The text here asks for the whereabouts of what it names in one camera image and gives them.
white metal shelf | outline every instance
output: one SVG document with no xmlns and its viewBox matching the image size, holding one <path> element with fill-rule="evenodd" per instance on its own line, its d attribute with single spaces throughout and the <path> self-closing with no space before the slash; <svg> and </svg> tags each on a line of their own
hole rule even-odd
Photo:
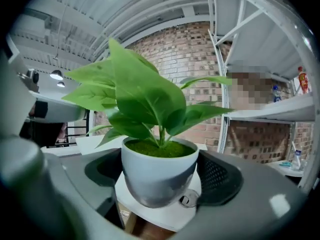
<svg viewBox="0 0 320 240">
<path fill-rule="evenodd" d="M 311 93 L 263 105 L 259 110 L 239 110 L 228 114 L 231 120 L 273 123 L 313 122 L 315 105 Z"/>
<path fill-rule="evenodd" d="M 226 59 L 228 72 L 268 73 L 283 81 L 296 77 L 303 64 L 287 34 L 268 15 L 259 14 L 254 4 L 246 2 L 242 11 L 241 2 L 215 1 L 215 34 L 234 37 Z"/>
</svg>

potted plant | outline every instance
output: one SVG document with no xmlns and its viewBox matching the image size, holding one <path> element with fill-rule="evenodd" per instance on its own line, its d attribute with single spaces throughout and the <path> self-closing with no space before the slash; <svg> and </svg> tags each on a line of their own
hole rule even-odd
<svg viewBox="0 0 320 240">
<path fill-rule="evenodd" d="M 88 110 L 105 111 L 110 125 L 96 126 L 90 132 L 110 128 L 99 146 L 128 136 L 122 142 L 121 159 L 130 193 L 146 207 L 169 205 L 187 189 L 199 153 L 194 143 L 174 136 L 232 111 L 211 101 L 187 105 L 182 89 L 205 80 L 230 85 L 231 79 L 189 77 L 178 87 L 115 40 L 109 40 L 109 48 L 108 59 L 66 73 L 81 85 L 63 99 Z M 153 135 L 154 126 L 158 136 Z"/>
</svg>

round hole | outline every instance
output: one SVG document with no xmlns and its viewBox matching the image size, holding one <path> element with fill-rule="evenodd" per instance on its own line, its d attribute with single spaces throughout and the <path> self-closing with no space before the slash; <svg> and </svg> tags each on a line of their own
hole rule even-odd
<svg viewBox="0 0 320 240">
<path fill-rule="evenodd" d="M 187 189 L 178 202 L 185 208 L 191 208 L 197 205 L 198 197 L 199 195 L 196 191 L 193 189 Z"/>
</svg>

mesh grille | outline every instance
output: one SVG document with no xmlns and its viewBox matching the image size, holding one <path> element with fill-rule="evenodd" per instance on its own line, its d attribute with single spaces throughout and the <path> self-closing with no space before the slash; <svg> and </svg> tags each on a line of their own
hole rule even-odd
<svg viewBox="0 0 320 240">
<path fill-rule="evenodd" d="M 232 199 L 241 189 L 243 177 L 233 165 L 201 151 L 197 160 L 201 196 L 197 205 L 219 206 Z"/>
</svg>

white desk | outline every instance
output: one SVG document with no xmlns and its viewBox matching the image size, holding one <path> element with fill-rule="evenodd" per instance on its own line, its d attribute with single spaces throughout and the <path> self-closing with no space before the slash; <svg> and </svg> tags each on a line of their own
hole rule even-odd
<svg viewBox="0 0 320 240">
<path fill-rule="evenodd" d="M 87 155 L 99 151 L 108 149 L 120 148 L 122 140 L 126 137 L 116 138 L 100 147 L 95 149 L 99 144 L 102 135 L 92 137 L 81 137 L 76 138 L 75 141 L 82 155 Z M 199 149 L 207 150 L 207 146 L 204 144 L 196 144 Z M 189 189 L 195 190 L 199 195 L 201 194 L 200 178 L 197 171 L 193 174 Z M 115 193 L 118 201 L 127 207 L 130 211 L 151 222 L 161 228 L 179 231 L 182 229 L 196 214 L 196 208 L 185 208 L 178 202 L 173 203 L 163 208 L 148 208 L 138 203 L 133 196 L 130 194 L 124 174 L 121 173 L 118 181 L 115 184 Z"/>
</svg>

